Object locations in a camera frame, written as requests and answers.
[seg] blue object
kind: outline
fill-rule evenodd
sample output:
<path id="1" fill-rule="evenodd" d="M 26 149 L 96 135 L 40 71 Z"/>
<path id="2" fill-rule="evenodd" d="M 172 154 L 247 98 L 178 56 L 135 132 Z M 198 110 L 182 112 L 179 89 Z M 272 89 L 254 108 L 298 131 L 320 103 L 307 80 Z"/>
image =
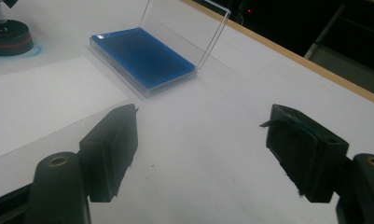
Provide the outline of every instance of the blue object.
<path id="1" fill-rule="evenodd" d="M 148 90 L 196 68 L 142 28 L 94 35 L 91 40 Z"/>

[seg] clear plastic box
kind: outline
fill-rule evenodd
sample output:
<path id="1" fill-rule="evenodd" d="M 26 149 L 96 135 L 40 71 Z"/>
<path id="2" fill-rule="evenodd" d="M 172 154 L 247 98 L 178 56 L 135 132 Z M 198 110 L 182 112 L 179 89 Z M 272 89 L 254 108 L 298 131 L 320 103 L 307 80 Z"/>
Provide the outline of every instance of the clear plastic box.
<path id="1" fill-rule="evenodd" d="M 145 97 L 196 76 L 230 11 L 204 0 L 148 0 L 138 27 L 93 35 L 91 47 Z"/>

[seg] white table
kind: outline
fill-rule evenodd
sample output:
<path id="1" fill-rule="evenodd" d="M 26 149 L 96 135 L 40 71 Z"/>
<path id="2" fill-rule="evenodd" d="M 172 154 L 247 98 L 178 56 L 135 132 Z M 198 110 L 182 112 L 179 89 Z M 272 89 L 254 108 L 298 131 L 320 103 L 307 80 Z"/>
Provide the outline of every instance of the white table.
<path id="1" fill-rule="evenodd" d="M 230 22 L 197 78 L 149 99 L 139 97 L 92 55 L 89 36 L 135 26 L 144 5 L 32 0 L 8 12 L 29 25 L 35 49 L 0 58 L 0 76 L 83 56 L 129 97 L 123 104 L 139 107 L 133 164 L 113 202 L 90 204 L 93 223 L 337 223 L 337 196 L 331 204 L 299 198 L 266 149 L 267 130 L 259 124 L 269 119 L 272 104 L 287 105 L 348 141 L 350 158 L 374 154 L 370 94 L 334 83 L 317 74 L 320 68 L 301 65 L 303 59 L 242 34 Z M 36 164 L 48 155 L 77 152 L 80 139 L 109 110 L 0 157 L 0 196 L 31 183 Z"/>

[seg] floor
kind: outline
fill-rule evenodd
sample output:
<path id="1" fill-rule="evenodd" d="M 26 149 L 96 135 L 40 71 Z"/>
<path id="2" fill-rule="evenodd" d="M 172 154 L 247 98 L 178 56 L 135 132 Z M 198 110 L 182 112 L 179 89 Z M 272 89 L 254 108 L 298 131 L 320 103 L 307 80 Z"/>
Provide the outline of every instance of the floor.
<path id="1" fill-rule="evenodd" d="M 309 53 L 311 56 L 307 58 L 310 61 L 374 93 L 373 69 L 363 66 L 326 47 L 317 47 L 313 52 Z"/>

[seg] white paper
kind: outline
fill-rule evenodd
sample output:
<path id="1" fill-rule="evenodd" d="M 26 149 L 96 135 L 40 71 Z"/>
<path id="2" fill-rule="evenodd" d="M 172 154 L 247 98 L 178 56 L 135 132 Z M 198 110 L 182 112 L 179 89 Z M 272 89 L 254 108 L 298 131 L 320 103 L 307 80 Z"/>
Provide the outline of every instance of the white paper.
<path id="1" fill-rule="evenodd" d="M 0 76 L 0 156 L 125 100 L 84 57 Z"/>

